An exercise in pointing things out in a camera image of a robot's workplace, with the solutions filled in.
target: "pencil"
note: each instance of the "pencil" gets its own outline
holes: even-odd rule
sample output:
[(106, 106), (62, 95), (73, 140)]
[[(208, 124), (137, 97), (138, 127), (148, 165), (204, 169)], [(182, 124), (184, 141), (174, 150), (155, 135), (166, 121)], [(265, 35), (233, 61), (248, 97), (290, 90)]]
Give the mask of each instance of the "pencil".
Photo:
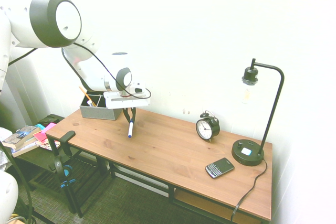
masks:
[(79, 86), (79, 88), (86, 95), (86, 97), (92, 102), (92, 105), (96, 107), (97, 105), (92, 101), (92, 99), (88, 96), (88, 94), (86, 94), (85, 90), (81, 86)]

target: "clock face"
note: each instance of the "clock face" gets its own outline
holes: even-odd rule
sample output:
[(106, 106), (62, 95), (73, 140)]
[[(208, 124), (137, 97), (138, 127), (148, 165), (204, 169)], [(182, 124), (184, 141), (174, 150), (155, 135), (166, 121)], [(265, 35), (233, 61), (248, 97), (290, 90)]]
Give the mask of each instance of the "clock face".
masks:
[(199, 136), (205, 140), (209, 140), (212, 136), (212, 129), (208, 122), (199, 120), (196, 125)]

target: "phone keyboard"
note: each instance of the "phone keyboard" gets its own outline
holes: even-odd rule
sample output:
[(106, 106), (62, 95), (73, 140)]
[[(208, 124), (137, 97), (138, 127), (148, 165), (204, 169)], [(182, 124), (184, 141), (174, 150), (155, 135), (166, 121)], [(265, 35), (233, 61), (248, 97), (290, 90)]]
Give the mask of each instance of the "phone keyboard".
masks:
[(218, 166), (216, 166), (214, 163), (205, 166), (205, 170), (213, 178), (216, 178), (222, 174), (221, 170), (219, 170)]

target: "alarm clock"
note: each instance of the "alarm clock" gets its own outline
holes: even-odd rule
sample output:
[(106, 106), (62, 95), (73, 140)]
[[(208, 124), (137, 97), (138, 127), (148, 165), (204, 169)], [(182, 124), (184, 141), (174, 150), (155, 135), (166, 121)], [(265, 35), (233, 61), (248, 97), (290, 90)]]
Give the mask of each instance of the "alarm clock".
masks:
[(207, 110), (200, 117), (202, 119), (197, 121), (196, 131), (201, 139), (211, 141), (211, 138), (217, 136), (220, 132), (219, 120), (213, 113)]

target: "lamp base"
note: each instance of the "lamp base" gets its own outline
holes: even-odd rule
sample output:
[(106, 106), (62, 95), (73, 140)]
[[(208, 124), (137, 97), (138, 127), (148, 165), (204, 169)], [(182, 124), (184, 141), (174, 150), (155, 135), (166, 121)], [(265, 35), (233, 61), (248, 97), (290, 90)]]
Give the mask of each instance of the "lamp base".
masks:
[(256, 166), (264, 159), (264, 150), (258, 154), (260, 145), (247, 139), (237, 140), (232, 146), (232, 156), (242, 165)]

